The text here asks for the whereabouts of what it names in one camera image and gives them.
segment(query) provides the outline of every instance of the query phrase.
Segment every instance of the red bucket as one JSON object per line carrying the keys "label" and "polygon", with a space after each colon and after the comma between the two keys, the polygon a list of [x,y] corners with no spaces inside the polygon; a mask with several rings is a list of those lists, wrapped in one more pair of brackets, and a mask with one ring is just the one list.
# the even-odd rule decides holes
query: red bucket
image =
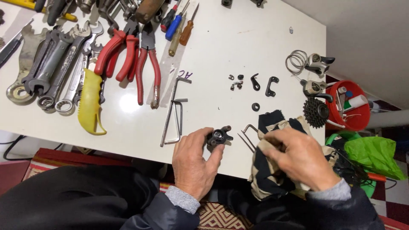
{"label": "red bucket", "polygon": [[[337,105],[335,102],[335,99],[337,98],[337,90],[340,87],[346,87],[348,91],[352,92],[352,98],[358,96],[358,95],[365,95],[364,91],[353,81],[339,81],[335,83],[333,86],[329,87],[326,89],[326,92],[331,94],[332,97],[334,97],[334,101],[332,103],[329,103],[328,100],[325,101],[326,105],[328,106],[330,110],[330,114],[328,119],[340,124],[340,125],[345,125],[345,130],[350,130],[350,131],[360,131],[364,129],[368,123],[369,123],[369,118],[371,117],[371,110],[369,109],[369,105],[365,104],[361,107],[352,109],[348,112],[344,112],[346,115],[353,115],[353,114],[359,114],[355,116],[348,117],[347,121],[344,122],[342,120],[342,117],[339,115],[339,112],[337,110]],[[330,123],[325,124],[326,129],[342,129],[340,127],[331,125]]]}

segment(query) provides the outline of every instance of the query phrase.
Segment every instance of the left hand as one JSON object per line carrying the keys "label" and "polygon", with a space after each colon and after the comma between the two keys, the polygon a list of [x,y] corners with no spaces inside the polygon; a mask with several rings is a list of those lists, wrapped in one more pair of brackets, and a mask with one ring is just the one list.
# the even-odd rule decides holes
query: left hand
{"label": "left hand", "polygon": [[210,190],[222,160],[224,144],[217,145],[209,159],[203,158],[206,136],[213,128],[199,129],[183,136],[173,150],[175,186],[200,201]]}

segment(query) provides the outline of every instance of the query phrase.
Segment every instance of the red-handled pliers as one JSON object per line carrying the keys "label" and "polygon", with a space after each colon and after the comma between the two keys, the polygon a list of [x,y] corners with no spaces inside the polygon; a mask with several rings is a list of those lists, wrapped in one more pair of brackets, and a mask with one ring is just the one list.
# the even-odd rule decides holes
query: red-handled pliers
{"label": "red-handled pliers", "polygon": [[138,88],[138,104],[142,105],[144,100],[144,87],[142,84],[142,71],[144,69],[144,65],[146,59],[149,57],[151,59],[153,70],[155,71],[155,83],[153,86],[153,100],[151,102],[151,108],[158,108],[159,107],[159,98],[160,98],[160,68],[159,63],[156,58],[156,50],[155,50],[155,32],[153,31],[153,26],[150,22],[148,22],[143,30],[141,36],[141,54],[138,58],[138,63],[136,65],[136,85]]}
{"label": "red-handled pliers", "polygon": [[119,55],[119,46],[126,41],[126,59],[119,71],[116,80],[123,81],[128,76],[128,80],[133,80],[133,67],[135,66],[135,51],[138,50],[139,45],[139,26],[134,17],[130,17],[123,30],[114,29],[114,36],[108,41],[104,48],[99,53],[97,63],[95,65],[94,73],[103,74],[106,65],[106,75],[111,76],[113,73],[113,67]]}

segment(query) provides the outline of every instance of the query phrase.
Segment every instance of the green bag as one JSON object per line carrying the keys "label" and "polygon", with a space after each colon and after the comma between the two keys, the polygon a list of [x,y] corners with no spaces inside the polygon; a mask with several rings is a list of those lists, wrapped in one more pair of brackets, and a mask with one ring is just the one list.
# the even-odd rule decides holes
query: green bag
{"label": "green bag", "polygon": [[360,163],[364,169],[395,180],[404,180],[407,177],[393,159],[395,147],[396,142],[391,139],[366,137],[348,141],[344,148],[349,158]]}

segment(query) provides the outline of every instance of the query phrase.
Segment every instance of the black jacket sleeve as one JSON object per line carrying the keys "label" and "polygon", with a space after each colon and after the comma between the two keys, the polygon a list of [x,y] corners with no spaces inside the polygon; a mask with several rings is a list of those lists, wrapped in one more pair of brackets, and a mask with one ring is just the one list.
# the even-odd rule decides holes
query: black jacket sleeve
{"label": "black jacket sleeve", "polygon": [[129,218],[121,230],[193,230],[199,216],[174,206],[165,193],[158,193],[143,214]]}
{"label": "black jacket sleeve", "polygon": [[347,201],[308,199],[319,229],[384,230],[373,205],[361,188],[351,188]]}

